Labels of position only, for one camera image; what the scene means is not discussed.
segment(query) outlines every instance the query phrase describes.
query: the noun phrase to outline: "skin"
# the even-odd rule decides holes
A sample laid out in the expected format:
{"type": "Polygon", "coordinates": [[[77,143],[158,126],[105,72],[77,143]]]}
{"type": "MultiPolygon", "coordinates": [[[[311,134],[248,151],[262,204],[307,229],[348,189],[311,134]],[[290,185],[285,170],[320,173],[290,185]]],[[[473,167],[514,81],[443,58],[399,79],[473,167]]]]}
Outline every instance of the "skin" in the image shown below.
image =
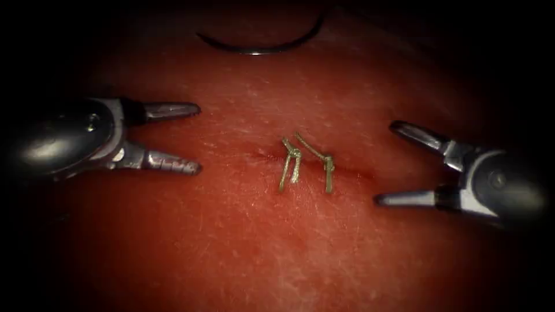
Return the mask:
{"type": "Polygon", "coordinates": [[[511,304],[523,261],[518,241],[461,216],[372,202],[380,192],[456,183],[439,157],[387,127],[407,120],[494,142],[494,131],[484,135],[491,112],[479,95],[403,37],[346,12],[279,55],[229,54],[193,35],[202,29],[226,42],[273,44],[310,28],[318,12],[128,16],[114,30],[119,44],[80,65],[83,78],[74,83],[83,92],[110,86],[111,96],[198,103],[200,116],[133,128],[128,137],[197,159],[204,170],[87,172],[33,190],[26,200],[42,210],[25,226],[60,298],[91,311],[511,304]],[[334,156],[332,194],[324,193],[323,163],[295,131],[334,156]],[[299,183],[280,194],[284,136],[303,159],[299,183]],[[59,214],[65,218],[42,225],[59,214]]]}

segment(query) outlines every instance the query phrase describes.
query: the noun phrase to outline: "metal jaw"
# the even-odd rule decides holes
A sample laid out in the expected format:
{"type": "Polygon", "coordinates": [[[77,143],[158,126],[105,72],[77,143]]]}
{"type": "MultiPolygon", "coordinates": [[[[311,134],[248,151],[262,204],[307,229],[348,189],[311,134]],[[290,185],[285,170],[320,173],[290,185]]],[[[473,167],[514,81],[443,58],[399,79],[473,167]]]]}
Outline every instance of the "metal jaw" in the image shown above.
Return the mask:
{"type": "Polygon", "coordinates": [[[481,204],[473,191],[473,177],[476,168],[492,156],[503,151],[484,151],[481,148],[458,143],[429,129],[404,121],[394,121],[390,130],[404,139],[426,147],[443,156],[443,163],[462,173],[458,188],[438,187],[433,191],[410,191],[375,196],[380,206],[420,206],[458,210],[470,214],[494,217],[486,206],[481,204]]]}
{"type": "Polygon", "coordinates": [[[124,111],[129,107],[137,107],[145,122],[169,120],[173,118],[191,117],[200,113],[200,107],[193,103],[129,103],[122,104],[120,99],[93,99],[106,105],[113,114],[115,121],[114,135],[93,155],[90,160],[108,169],[155,169],[170,172],[197,175],[202,166],[196,162],[179,158],[174,155],[152,151],[132,144],[125,140],[124,111]]]}
{"type": "Polygon", "coordinates": [[[195,176],[202,171],[196,162],[179,158],[174,155],[150,151],[136,144],[125,141],[123,147],[106,164],[108,169],[155,169],[184,173],[195,176]]]}

